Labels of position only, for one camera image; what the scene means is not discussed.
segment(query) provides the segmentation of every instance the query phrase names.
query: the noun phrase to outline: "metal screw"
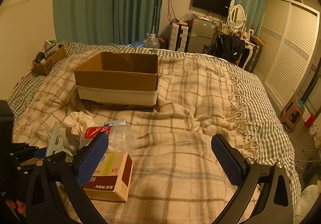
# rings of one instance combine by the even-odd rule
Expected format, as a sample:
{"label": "metal screw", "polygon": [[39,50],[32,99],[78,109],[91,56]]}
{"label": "metal screw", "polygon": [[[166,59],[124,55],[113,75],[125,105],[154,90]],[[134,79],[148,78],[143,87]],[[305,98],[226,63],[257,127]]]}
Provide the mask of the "metal screw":
{"label": "metal screw", "polygon": [[36,165],[37,165],[37,166],[43,165],[43,160],[38,160],[38,161],[36,162]]}
{"label": "metal screw", "polygon": [[65,162],[70,163],[73,161],[73,156],[68,156],[65,158]]}
{"label": "metal screw", "polygon": [[282,168],[283,168],[283,163],[282,163],[282,162],[280,162],[280,161],[278,161],[278,162],[276,163],[276,165],[277,165],[277,167],[279,167],[280,169],[282,169]]}
{"label": "metal screw", "polygon": [[254,163],[255,163],[255,160],[254,160],[253,158],[247,158],[247,159],[246,159],[246,162],[247,162],[248,164],[254,164]]}

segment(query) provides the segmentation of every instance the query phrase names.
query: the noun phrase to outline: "wall-mounted tv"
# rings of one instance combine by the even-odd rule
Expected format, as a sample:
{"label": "wall-mounted tv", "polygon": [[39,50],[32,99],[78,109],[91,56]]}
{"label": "wall-mounted tv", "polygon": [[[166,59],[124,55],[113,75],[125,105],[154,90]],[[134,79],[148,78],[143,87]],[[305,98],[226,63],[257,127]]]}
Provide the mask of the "wall-mounted tv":
{"label": "wall-mounted tv", "polygon": [[211,13],[216,13],[227,17],[229,14],[231,0],[194,0],[193,7],[207,10]]}

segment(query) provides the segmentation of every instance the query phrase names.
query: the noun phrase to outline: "sliding door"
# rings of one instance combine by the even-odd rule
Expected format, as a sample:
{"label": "sliding door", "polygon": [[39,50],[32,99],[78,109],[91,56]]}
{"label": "sliding door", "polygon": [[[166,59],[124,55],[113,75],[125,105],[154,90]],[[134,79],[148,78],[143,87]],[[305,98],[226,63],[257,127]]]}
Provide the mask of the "sliding door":
{"label": "sliding door", "polygon": [[259,35],[265,45],[254,72],[280,110],[310,67],[318,27],[318,11],[291,0],[268,0]]}

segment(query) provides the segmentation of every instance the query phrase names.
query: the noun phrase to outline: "blue gripper pad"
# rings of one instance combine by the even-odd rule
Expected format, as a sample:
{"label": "blue gripper pad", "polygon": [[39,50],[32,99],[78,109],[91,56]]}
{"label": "blue gripper pad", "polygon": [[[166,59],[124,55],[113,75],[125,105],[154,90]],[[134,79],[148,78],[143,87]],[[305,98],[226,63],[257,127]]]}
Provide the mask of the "blue gripper pad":
{"label": "blue gripper pad", "polygon": [[212,137],[211,147],[231,184],[239,187],[246,173],[243,155],[232,148],[221,134]]}
{"label": "blue gripper pad", "polygon": [[88,146],[85,146],[80,150],[82,151],[83,149],[88,149],[85,157],[81,160],[77,167],[76,179],[79,186],[87,184],[90,181],[95,169],[108,148],[108,143],[107,134],[100,132]]}

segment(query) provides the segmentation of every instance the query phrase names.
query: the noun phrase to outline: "plastic water bottle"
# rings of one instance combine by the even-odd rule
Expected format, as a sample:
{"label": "plastic water bottle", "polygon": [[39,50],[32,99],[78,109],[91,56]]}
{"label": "plastic water bottle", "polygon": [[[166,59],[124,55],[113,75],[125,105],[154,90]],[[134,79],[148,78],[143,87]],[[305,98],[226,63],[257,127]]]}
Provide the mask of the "plastic water bottle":
{"label": "plastic water bottle", "polygon": [[126,151],[130,156],[133,155],[135,139],[129,125],[89,127],[81,133],[79,148],[88,145],[99,132],[104,132],[108,136],[107,153]]}
{"label": "plastic water bottle", "polygon": [[159,49],[160,44],[155,34],[147,34],[147,38],[144,40],[144,47],[148,49]]}

